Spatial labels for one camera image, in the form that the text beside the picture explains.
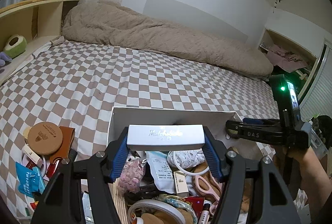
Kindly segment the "person's right hand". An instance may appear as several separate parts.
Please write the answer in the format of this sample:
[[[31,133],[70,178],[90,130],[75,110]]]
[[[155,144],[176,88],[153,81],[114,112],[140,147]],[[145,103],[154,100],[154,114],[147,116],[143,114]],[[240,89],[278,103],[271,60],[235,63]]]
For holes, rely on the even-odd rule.
[[[272,146],[272,148],[276,152],[273,156],[273,163],[276,165],[281,175],[284,174],[287,161],[292,163],[297,162],[302,177],[302,185],[304,186],[311,178],[311,164],[312,160],[315,160],[316,157],[313,149],[309,147],[306,150],[287,150],[287,148],[282,146]]]

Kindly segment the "person's right forearm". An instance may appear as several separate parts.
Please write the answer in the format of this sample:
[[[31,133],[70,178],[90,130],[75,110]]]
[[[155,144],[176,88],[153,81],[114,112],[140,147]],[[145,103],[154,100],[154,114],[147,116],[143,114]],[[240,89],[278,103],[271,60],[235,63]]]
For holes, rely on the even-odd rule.
[[[311,206],[322,207],[331,194],[331,180],[323,169],[314,150],[291,150],[289,153],[300,167],[303,190]]]

